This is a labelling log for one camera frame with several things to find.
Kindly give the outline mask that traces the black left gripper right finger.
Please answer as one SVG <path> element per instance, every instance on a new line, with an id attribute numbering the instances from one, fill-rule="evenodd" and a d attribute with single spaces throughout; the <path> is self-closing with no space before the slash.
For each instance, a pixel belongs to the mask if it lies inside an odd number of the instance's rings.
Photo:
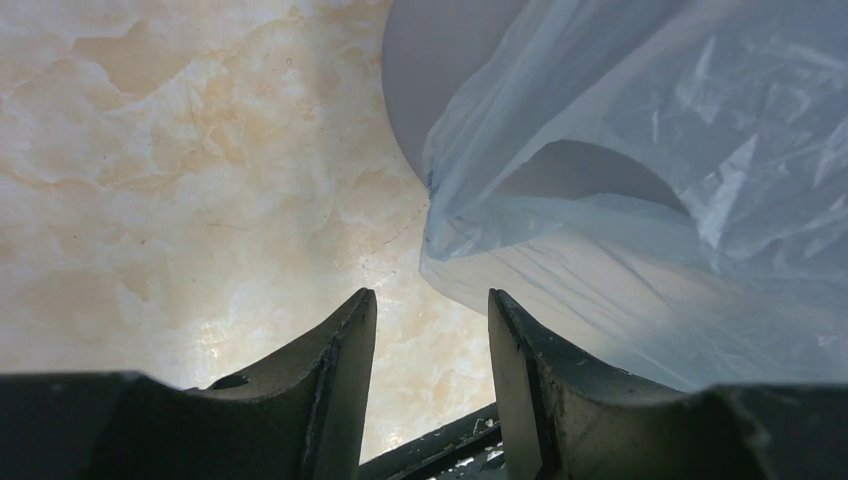
<path id="1" fill-rule="evenodd" d="M 609 365 L 502 290 L 491 363 L 511 479 L 843 479 L 842 384 L 684 393 Z"/>

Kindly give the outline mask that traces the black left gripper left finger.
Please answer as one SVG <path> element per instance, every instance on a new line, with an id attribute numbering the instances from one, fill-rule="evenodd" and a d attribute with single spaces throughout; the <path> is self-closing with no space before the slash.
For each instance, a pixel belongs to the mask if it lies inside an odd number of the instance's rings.
<path id="1" fill-rule="evenodd" d="M 353 479 L 377 301 L 326 320 L 207 388 L 137 371 L 1 379 L 5 479 Z"/>

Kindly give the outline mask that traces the light blue plastic trash bag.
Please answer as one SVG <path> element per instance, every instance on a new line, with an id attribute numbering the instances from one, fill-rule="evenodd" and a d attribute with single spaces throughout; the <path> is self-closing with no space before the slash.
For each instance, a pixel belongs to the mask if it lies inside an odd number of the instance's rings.
<path id="1" fill-rule="evenodd" d="M 684 391 L 847 379 L 847 5 L 532 1 L 423 152 L 420 269 Z"/>

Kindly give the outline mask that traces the grey plastic trash bin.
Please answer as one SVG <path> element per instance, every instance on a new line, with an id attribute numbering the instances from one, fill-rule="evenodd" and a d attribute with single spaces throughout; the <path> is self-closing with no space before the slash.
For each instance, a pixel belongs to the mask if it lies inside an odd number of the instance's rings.
<path id="1" fill-rule="evenodd" d="M 524 6 L 517 0 L 393 3 L 383 38 L 383 94 L 397 143 L 424 185 L 430 183 L 423 158 L 427 134 Z M 496 191 L 568 200 L 615 194 L 687 212 L 671 187 L 634 159 L 578 141 L 547 144 Z"/>

